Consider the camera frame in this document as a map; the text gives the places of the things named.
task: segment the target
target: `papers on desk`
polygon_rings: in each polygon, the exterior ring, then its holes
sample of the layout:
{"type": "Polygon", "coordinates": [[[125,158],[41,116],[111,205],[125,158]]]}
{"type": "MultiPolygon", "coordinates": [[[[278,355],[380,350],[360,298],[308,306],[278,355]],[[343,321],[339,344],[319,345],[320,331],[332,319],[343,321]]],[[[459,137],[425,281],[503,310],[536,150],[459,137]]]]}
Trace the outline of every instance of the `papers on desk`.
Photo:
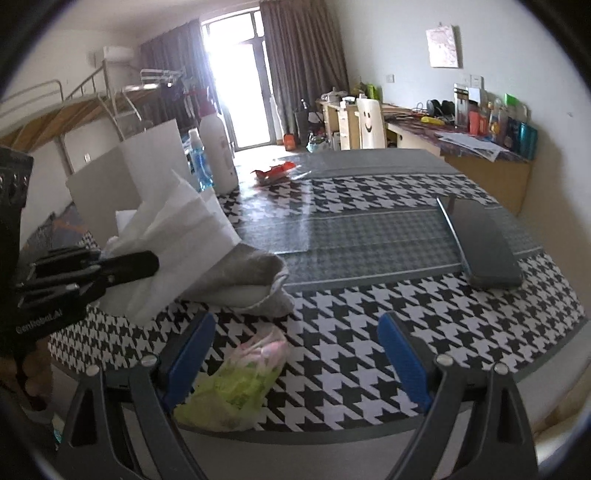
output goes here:
{"type": "Polygon", "coordinates": [[[442,132],[437,133],[437,135],[439,136],[439,140],[443,140],[444,142],[458,145],[459,147],[470,150],[489,161],[495,161],[499,156],[499,153],[501,153],[503,150],[506,150],[505,148],[493,142],[478,140],[477,138],[474,138],[468,134],[442,132]]]}

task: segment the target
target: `light switch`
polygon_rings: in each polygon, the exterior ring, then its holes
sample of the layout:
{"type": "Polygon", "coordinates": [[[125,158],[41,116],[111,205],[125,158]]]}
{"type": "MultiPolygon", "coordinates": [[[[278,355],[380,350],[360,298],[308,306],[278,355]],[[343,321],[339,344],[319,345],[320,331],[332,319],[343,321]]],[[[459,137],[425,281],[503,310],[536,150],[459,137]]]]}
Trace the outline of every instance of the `light switch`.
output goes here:
{"type": "Polygon", "coordinates": [[[473,88],[482,88],[482,76],[470,75],[470,86],[473,88]]]}

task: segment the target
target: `curtain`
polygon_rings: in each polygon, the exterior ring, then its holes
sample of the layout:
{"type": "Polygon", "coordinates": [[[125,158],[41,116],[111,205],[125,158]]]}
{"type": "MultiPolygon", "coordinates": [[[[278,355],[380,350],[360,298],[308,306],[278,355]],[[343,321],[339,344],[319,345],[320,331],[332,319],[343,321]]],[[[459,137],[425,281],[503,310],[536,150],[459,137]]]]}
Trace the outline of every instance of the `curtain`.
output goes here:
{"type": "MultiPolygon", "coordinates": [[[[209,87],[210,98],[219,105],[199,20],[193,20],[147,41],[140,45],[139,52],[143,68],[162,70],[183,70],[184,68],[187,77],[196,80],[197,88],[209,87]]],[[[190,101],[195,115],[198,116],[194,95],[190,96],[190,101]]],[[[182,96],[180,99],[172,99],[162,95],[147,106],[145,113],[154,125],[175,118],[181,133],[196,126],[195,121],[187,114],[182,96]]]]}
{"type": "Polygon", "coordinates": [[[261,17],[281,125],[295,133],[301,99],[348,90],[343,44],[324,0],[264,1],[261,17]]]}

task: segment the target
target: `green plastic bag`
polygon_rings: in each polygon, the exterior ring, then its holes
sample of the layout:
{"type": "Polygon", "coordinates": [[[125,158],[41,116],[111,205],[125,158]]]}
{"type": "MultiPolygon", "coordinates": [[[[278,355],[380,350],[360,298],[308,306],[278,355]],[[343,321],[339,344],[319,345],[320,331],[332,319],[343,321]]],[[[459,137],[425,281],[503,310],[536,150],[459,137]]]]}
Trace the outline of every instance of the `green plastic bag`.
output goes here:
{"type": "Polygon", "coordinates": [[[276,326],[236,347],[189,400],[174,409],[177,422],[211,432],[239,432],[255,424],[265,396],[279,377],[289,343],[276,326]]]}

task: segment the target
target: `houndstooth tablecloth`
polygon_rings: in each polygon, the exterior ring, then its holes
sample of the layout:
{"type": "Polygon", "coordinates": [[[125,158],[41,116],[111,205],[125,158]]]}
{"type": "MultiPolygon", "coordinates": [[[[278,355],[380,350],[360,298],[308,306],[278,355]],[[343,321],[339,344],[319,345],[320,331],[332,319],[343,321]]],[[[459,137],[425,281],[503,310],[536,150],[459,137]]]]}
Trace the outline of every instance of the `houndstooth tablecloth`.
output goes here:
{"type": "MultiPolygon", "coordinates": [[[[334,432],[415,417],[416,405],[376,335],[380,315],[391,310],[433,351],[484,369],[502,361],[513,372],[539,363],[586,321],[558,267],[518,221],[464,175],[422,154],[291,157],[310,174],[263,189],[244,177],[239,192],[220,197],[246,243],[285,259],[286,289],[296,301],[293,314],[273,320],[291,353],[256,430],[334,432]],[[435,203],[436,196],[450,194],[485,205],[525,274],[520,288],[467,285],[435,203]]],[[[92,236],[85,241],[91,244],[92,236]]],[[[200,377],[272,321],[176,301],[138,328],[90,307],[86,320],[52,336],[50,350],[72,373],[91,364],[132,366],[159,353],[168,334],[182,331],[200,309],[217,316],[200,377]]]]}

